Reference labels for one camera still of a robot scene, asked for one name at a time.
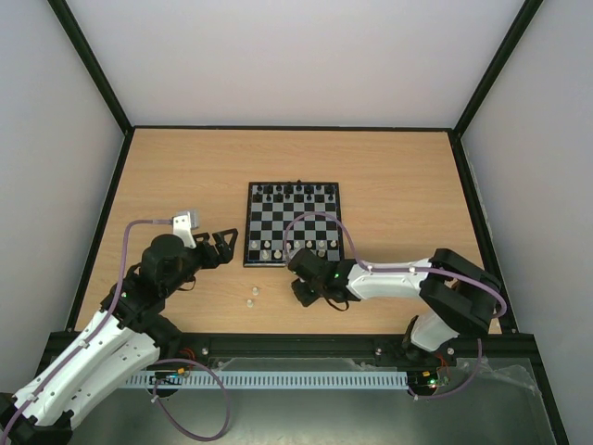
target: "chessboard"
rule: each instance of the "chessboard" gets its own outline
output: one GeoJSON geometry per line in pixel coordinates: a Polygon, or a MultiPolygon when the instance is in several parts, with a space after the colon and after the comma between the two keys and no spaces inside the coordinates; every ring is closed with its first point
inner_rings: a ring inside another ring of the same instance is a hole
{"type": "MultiPolygon", "coordinates": [[[[243,265],[284,266],[284,230],[309,211],[323,211],[342,221],[338,183],[249,183],[243,265]]],[[[342,230],[320,215],[297,221],[287,240],[291,256],[308,248],[329,261],[344,258],[342,230]]]]}

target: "wooden table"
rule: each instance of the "wooden table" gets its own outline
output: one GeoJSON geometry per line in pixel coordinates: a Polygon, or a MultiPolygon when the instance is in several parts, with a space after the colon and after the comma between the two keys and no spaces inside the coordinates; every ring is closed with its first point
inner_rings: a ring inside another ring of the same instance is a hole
{"type": "MultiPolygon", "coordinates": [[[[445,133],[138,129],[77,328],[88,323],[117,280],[127,222],[198,208],[201,231],[236,227],[239,238],[230,264],[198,272],[193,291],[167,300],[163,314],[182,331],[403,333],[412,316],[427,310],[421,300],[373,299],[347,312],[324,301],[303,308],[285,268],[243,267],[247,184],[297,179],[340,183],[342,219],[365,260],[418,260],[447,247],[480,263],[445,133]]],[[[166,230],[132,229],[128,264],[166,230]]]]}

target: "black frame edge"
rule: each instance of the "black frame edge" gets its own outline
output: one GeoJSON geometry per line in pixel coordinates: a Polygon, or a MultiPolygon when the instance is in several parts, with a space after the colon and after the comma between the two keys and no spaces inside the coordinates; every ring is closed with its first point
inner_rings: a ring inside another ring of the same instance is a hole
{"type": "Polygon", "coordinates": [[[478,112],[484,99],[486,99],[492,85],[494,85],[500,72],[507,63],[507,60],[511,57],[512,52],[521,40],[521,37],[542,3],[543,0],[524,1],[511,27],[504,36],[504,39],[502,39],[502,43],[498,47],[492,61],[490,61],[484,76],[482,76],[480,83],[478,83],[478,86],[475,88],[465,110],[461,113],[461,117],[455,126],[455,133],[463,136],[467,128],[470,126],[475,114],[478,112]]]}
{"type": "Polygon", "coordinates": [[[118,185],[120,184],[123,167],[125,166],[128,153],[130,152],[130,145],[132,144],[133,135],[134,129],[132,128],[126,133],[123,139],[120,155],[118,157],[118,161],[115,164],[113,176],[111,177],[111,182],[109,183],[109,189],[107,190],[107,195],[105,196],[105,203],[101,209],[99,221],[93,236],[93,241],[91,242],[91,248],[89,249],[89,254],[86,258],[86,263],[84,264],[84,269],[82,269],[81,281],[79,282],[78,288],[76,289],[76,294],[74,296],[74,300],[72,301],[68,320],[66,321],[66,329],[68,330],[74,329],[76,327],[76,322],[78,321],[78,316],[81,312],[82,303],[84,302],[84,295],[86,294],[86,289],[89,286],[89,281],[91,279],[91,273],[93,272],[93,267],[95,266],[96,256],[99,253],[99,247],[101,246],[103,233],[105,232],[105,228],[107,226],[109,213],[111,212],[111,207],[113,206],[113,201],[118,191],[118,185]]]}
{"type": "Polygon", "coordinates": [[[508,308],[505,313],[498,320],[500,321],[500,328],[503,333],[516,333],[518,332],[517,322],[515,315],[512,310],[511,301],[507,293],[507,288],[502,277],[500,265],[498,264],[498,258],[494,245],[492,244],[492,237],[490,236],[490,230],[488,228],[486,217],[482,210],[482,203],[477,194],[475,183],[473,182],[472,171],[465,155],[465,150],[461,144],[461,136],[455,132],[448,133],[449,142],[451,143],[451,150],[453,152],[453,158],[455,159],[455,165],[457,166],[457,172],[460,177],[461,189],[465,196],[465,202],[467,204],[467,210],[470,213],[470,219],[472,220],[473,232],[475,233],[475,240],[478,248],[480,249],[480,256],[484,263],[484,269],[494,274],[501,282],[502,288],[500,295],[507,302],[508,308]]]}
{"type": "Polygon", "coordinates": [[[403,132],[447,133],[446,127],[360,127],[337,125],[136,125],[136,129],[148,130],[266,130],[292,132],[403,132]]]}
{"type": "Polygon", "coordinates": [[[554,394],[552,393],[552,388],[548,381],[546,368],[544,368],[543,363],[532,363],[532,368],[534,370],[534,375],[536,376],[537,387],[541,391],[541,397],[544,401],[546,412],[548,413],[549,425],[552,429],[552,434],[556,439],[556,443],[559,445],[568,445],[570,442],[568,441],[566,429],[564,429],[564,424],[562,423],[562,418],[558,411],[558,405],[556,405],[556,401],[554,400],[554,394]]]}
{"type": "Polygon", "coordinates": [[[47,0],[47,3],[49,3],[49,6],[51,6],[54,10],[54,13],[61,23],[64,32],[70,38],[74,49],[76,49],[76,52],[81,58],[82,63],[95,82],[95,85],[105,100],[105,103],[111,111],[113,118],[120,126],[121,131],[124,134],[127,134],[132,130],[132,124],[130,123],[130,120],[128,120],[128,117],[126,116],[126,113],[123,110],[118,98],[115,96],[113,88],[111,88],[111,85],[107,80],[107,76],[101,69],[99,62],[95,57],[95,53],[93,53],[93,49],[91,49],[91,46],[84,37],[81,27],[72,14],[68,3],[66,3],[66,0],[47,0]]]}

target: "white wall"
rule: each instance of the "white wall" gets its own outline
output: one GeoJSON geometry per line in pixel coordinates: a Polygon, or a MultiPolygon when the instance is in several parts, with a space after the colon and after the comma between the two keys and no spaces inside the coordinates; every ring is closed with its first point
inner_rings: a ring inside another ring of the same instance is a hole
{"type": "Polygon", "coordinates": [[[464,137],[521,330],[574,444],[593,386],[593,3],[544,2],[464,137]]]}
{"type": "Polygon", "coordinates": [[[64,328],[122,135],[45,1],[0,2],[0,391],[64,328]]]}
{"type": "Polygon", "coordinates": [[[453,126],[523,0],[69,0],[135,124],[453,126]]]}

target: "robotic arm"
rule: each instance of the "robotic arm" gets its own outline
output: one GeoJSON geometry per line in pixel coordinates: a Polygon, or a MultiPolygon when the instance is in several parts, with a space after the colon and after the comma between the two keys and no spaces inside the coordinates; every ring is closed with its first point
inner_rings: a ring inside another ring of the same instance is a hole
{"type": "Polygon", "coordinates": [[[43,373],[13,398],[0,394],[2,429],[24,407],[8,435],[15,443],[68,443],[72,430],[130,376],[159,357],[173,357],[181,332],[159,314],[165,309],[165,300],[194,281],[200,269],[215,269],[230,262],[238,232],[231,229],[214,234],[212,246],[209,234],[192,234],[197,227],[193,212],[179,213],[172,225],[173,234],[157,236],[144,251],[142,261],[129,269],[113,313],[107,308],[116,286],[91,323],[43,373]],[[98,334],[88,339],[101,324],[98,334]],[[53,378],[39,392],[40,384],[52,373],[53,378]]]}
{"type": "Polygon", "coordinates": [[[434,352],[458,335],[486,337],[496,300],[462,281],[448,286],[450,279],[445,276],[421,272],[427,268],[450,271],[500,290],[500,281],[494,275],[446,248],[438,249],[430,259],[374,264],[370,271],[355,260],[330,262],[307,249],[299,250],[288,262],[288,270],[298,276],[292,283],[293,291],[305,307],[317,299],[347,306],[350,301],[377,297],[422,299],[431,310],[410,322],[404,346],[412,354],[418,350],[434,352]],[[398,272],[380,272],[382,269],[398,272]]]}

